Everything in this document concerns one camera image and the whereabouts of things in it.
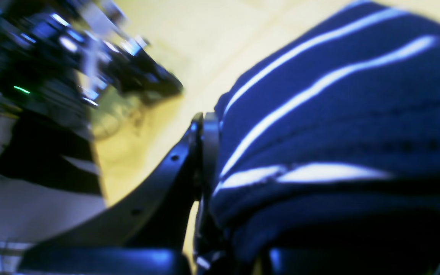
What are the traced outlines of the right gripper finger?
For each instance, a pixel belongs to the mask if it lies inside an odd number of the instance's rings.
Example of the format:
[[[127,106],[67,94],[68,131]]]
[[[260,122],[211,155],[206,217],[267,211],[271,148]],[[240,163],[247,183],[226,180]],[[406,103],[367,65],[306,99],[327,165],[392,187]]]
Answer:
[[[19,275],[190,275],[182,246],[190,210],[210,193],[218,117],[197,113],[178,143],[129,195],[24,253]]]

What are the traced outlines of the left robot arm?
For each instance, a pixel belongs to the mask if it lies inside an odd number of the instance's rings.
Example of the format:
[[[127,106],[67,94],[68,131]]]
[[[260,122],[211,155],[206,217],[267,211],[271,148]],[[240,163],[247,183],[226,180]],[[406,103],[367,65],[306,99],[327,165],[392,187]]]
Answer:
[[[107,89],[150,105],[182,92],[112,0],[0,0],[0,175],[91,175],[90,110]]]

